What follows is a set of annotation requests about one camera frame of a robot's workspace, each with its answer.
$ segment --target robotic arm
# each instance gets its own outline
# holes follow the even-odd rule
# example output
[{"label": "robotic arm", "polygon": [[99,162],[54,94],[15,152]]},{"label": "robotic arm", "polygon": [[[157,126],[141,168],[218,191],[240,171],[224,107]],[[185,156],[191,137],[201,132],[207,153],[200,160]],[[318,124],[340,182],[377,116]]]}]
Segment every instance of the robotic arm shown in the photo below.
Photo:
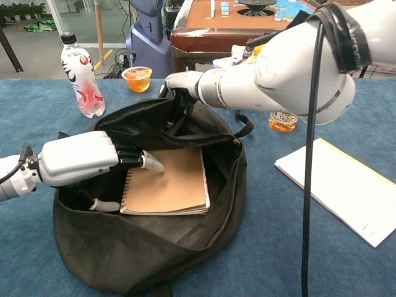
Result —
[{"label": "robotic arm", "polygon": [[[355,61],[355,68],[349,70],[368,65],[363,56],[369,56],[370,62],[396,65],[396,0],[374,0],[347,10],[347,14],[352,21],[336,17],[334,30],[341,35],[348,31],[351,59]],[[342,22],[347,30],[340,29]],[[187,89],[193,98],[213,107],[288,111],[306,121],[318,26],[319,21],[311,19],[279,33],[266,44],[255,64],[171,74],[165,79],[165,87]],[[347,59],[342,55],[337,59],[333,45],[325,38],[318,124],[337,119],[355,96],[353,79],[339,67],[339,60]],[[117,146],[104,131],[47,142],[37,156],[28,147],[21,155],[0,158],[0,202],[34,191],[40,182],[67,186],[120,167],[163,171],[153,156],[135,147]]]},{"label": "robotic arm", "polygon": [[137,147],[114,144],[105,131],[47,142],[37,156],[24,145],[20,155],[0,158],[0,202],[35,191],[41,182],[51,187],[68,186],[110,170],[137,167],[163,171],[154,156]]},{"label": "robotic arm", "polygon": [[[372,62],[396,65],[396,2],[374,0],[347,12],[365,35],[365,40],[358,39],[357,27],[348,24],[358,66],[354,70],[365,66],[358,61],[359,55],[367,55],[362,53],[364,42],[367,42]],[[165,79],[166,87],[188,89],[192,97],[213,107],[288,111],[307,121],[318,25],[318,20],[309,20],[279,33],[265,45],[255,64],[211,69],[205,73],[171,74]],[[318,124],[337,119],[355,96],[355,83],[351,75],[340,73],[328,38],[323,44],[321,69]]]}]

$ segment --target backpack strap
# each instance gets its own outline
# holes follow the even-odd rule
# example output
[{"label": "backpack strap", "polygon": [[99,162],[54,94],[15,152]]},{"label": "backpack strap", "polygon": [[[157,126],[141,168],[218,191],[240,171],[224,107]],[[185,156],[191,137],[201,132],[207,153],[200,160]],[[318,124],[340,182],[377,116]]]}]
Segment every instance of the backpack strap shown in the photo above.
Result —
[{"label": "backpack strap", "polygon": [[247,116],[241,114],[240,110],[235,111],[235,117],[236,119],[240,120],[242,123],[245,124],[245,126],[239,132],[234,134],[236,138],[244,137],[253,131],[254,129],[253,123],[250,122]]},{"label": "backpack strap", "polygon": [[191,134],[183,136],[172,136],[167,131],[162,131],[162,139],[176,146],[189,146],[189,147],[200,147],[203,145],[216,144],[223,141],[233,140],[235,136],[233,134]]}]

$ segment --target table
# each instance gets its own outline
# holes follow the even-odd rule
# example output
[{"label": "table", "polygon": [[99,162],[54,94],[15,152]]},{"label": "table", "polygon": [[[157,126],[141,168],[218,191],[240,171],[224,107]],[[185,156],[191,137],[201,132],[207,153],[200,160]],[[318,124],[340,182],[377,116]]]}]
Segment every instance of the table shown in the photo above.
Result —
[{"label": "table", "polygon": [[[315,6],[302,0],[315,9]],[[230,15],[222,16],[221,2],[228,2]],[[235,7],[235,1],[215,1],[215,17],[210,18],[210,0],[185,0],[171,31],[171,52],[175,71],[194,70],[195,63],[212,63],[213,59],[231,55],[233,45],[245,45],[248,39],[283,30],[287,21],[275,16],[248,17],[238,14],[246,7]]]},{"label": "table", "polygon": [[[123,80],[98,80],[106,113],[143,98]],[[36,152],[58,132],[77,134],[97,119],[77,108],[68,80],[0,80],[0,158],[29,142]],[[396,79],[358,79],[356,97],[336,121],[316,127],[322,137],[396,182]],[[216,109],[233,131],[241,124]],[[247,156],[247,193],[238,234],[228,248],[173,280],[173,296],[300,296],[303,191],[274,167],[276,159],[304,146],[306,124],[291,134],[268,127],[268,114],[243,112],[255,130],[241,139]],[[0,203],[0,295],[6,297],[120,296],[91,289],[64,267],[53,234],[54,189]],[[373,249],[338,218],[312,201],[310,296],[396,295],[396,232]]]}]

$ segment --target brown notebook cover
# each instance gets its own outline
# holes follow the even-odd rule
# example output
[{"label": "brown notebook cover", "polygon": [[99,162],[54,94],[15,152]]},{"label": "brown notebook cover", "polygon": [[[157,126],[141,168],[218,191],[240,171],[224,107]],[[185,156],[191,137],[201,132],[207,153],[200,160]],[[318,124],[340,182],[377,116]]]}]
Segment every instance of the brown notebook cover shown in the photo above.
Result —
[{"label": "brown notebook cover", "polygon": [[200,148],[154,150],[163,173],[135,168],[126,178],[120,212],[129,215],[203,214],[210,207]]}]

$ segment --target bottle cap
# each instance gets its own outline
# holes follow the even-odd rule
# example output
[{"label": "bottle cap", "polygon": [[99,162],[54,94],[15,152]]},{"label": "bottle cap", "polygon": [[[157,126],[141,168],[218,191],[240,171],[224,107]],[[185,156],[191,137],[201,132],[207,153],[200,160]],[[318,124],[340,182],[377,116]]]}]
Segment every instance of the bottle cap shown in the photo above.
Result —
[{"label": "bottle cap", "polygon": [[77,42],[77,38],[72,32],[65,32],[61,35],[62,43],[64,45],[72,45]]}]

